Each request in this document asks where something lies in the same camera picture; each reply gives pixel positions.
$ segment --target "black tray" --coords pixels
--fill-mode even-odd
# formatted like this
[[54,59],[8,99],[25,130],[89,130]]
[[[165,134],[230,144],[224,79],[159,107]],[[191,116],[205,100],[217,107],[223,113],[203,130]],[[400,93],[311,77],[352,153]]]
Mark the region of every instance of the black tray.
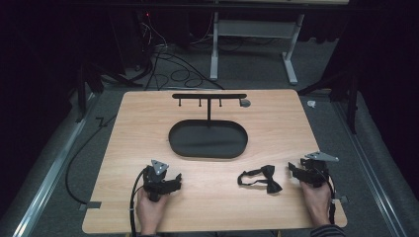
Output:
[[231,159],[246,149],[247,132],[230,120],[188,119],[169,132],[172,150],[181,156]]

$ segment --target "bow tie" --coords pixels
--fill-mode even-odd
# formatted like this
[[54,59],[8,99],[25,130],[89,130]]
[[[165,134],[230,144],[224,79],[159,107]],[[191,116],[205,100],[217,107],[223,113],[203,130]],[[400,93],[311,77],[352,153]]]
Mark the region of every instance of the bow tie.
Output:
[[[241,181],[241,178],[243,176],[255,176],[255,175],[259,175],[260,173],[263,173],[263,175],[265,176],[267,180],[257,180],[251,184],[243,184],[243,182]],[[266,165],[260,168],[259,170],[253,170],[249,172],[243,171],[243,173],[237,178],[237,184],[244,185],[244,186],[252,186],[256,183],[267,184],[268,194],[278,193],[283,188],[281,188],[281,186],[277,182],[275,182],[274,179],[272,178],[274,173],[275,173],[275,166],[272,166],[272,165]]]

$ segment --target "gray carpet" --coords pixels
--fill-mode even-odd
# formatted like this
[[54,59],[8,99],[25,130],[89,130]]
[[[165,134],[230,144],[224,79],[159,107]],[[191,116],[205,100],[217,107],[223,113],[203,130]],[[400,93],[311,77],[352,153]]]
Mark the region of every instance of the gray carpet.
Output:
[[[316,44],[314,41],[299,42],[293,55],[293,66],[298,79],[297,86],[291,86],[285,73],[283,63],[280,61],[280,52],[287,47],[282,40],[268,41],[267,39],[249,39],[240,48],[237,44],[221,44],[224,51],[219,55],[219,70],[217,83],[224,89],[295,89],[299,90],[320,79],[325,65],[335,46],[334,42]],[[200,48],[191,47],[188,50],[170,46],[167,52],[182,57],[204,75],[210,74],[210,49],[204,44]],[[179,65],[167,60],[158,60],[156,74],[170,74],[180,69]],[[174,74],[175,79],[181,78],[185,72]],[[151,80],[150,89],[161,86],[165,81],[163,76]],[[166,86],[185,87],[185,82],[170,81]],[[216,88],[212,83],[204,82],[201,88]],[[96,117],[110,119],[118,112],[120,102],[125,91],[132,89],[106,85],[105,92],[100,96],[97,106],[90,117],[87,118],[84,129],[78,136],[70,153],[76,154],[80,147],[99,128]],[[349,202],[344,203],[348,217],[348,225],[344,228],[348,236],[393,236],[387,227],[377,199],[363,175],[362,166],[357,159],[357,151],[352,145],[351,137],[345,130],[336,111],[336,104],[331,104],[327,98],[327,91],[319,91],[300,97],[311,128],[320,149],[323,152],[338,156],[339,163],[330,163],[329,168],[340,196],[346,196]],[[306,101],[316,101],[316,107],[306,105]],[[362,100],[358,102],[357,132],[360,140],[377,176],[388,194],[388,199],[395,207],[400,217],[406,236],[419,234],[418,201],[414,198],[409,187],[404,182],[400,172],[392,162],[385,145],[380,139],[379,132],[369,117],[368,109]],[[68,136],[68,128],[74,123],[76,111],[64,121],[55,133],[27,182],[23,185],[18,197],[2,219],[0,236],[12,236],[17,225],[25,214],[28,205],[38,190],[43,177],[52,164],[60,146]],[[81,199],[89,200],[100,169],[113,128],[113,123],[104,127],[87,145],[78,153],[69,173],[71,190]],[[81,226],[85,211],[79,210],[80,204],[73,200],[66,192],[64,175],[54,189],[42,216],[34,229],[32,236],[88,236],[83,233]],[[282,230],[282,236],[308,236],[309,230]]]

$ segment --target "silver metal part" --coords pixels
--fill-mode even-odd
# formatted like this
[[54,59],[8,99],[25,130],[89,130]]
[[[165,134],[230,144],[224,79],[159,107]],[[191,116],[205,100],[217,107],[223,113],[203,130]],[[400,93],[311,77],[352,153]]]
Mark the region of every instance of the silver metal part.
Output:
[[335,162],[339,161],[339,158],[337,158],[336,156],[331,156],[321,151],[306,154],[305,157],[313,159],[313,160],[321,160],[321,161],[335,161]]
[[169,165],[156,160],[151,160],[151,164],[153,165],[154,171],[157,175],[160,175],[165,170],[167,170],[167,168],[169,168]]

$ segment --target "metal leg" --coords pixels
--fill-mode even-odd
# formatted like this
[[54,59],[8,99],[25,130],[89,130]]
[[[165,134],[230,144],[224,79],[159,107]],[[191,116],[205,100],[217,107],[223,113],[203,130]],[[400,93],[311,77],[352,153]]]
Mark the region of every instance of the metal leg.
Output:
[[218,79],[218,12],[213,13],[212,55],[210,58],[211,81]]
[[297,80],[295,72],[293,71],[293,64],[291,63],[291,56],[293,55],[293,49],[295,48],[296,40],[298,39],[299,31],[301,30],[302,20],[304,15],[298,15],[295,26],[293,28],[293,36],[291,38],[290,47],[287,52],[283,52],[283,61],[287,70],[287,74],[292,85],[296,85]]

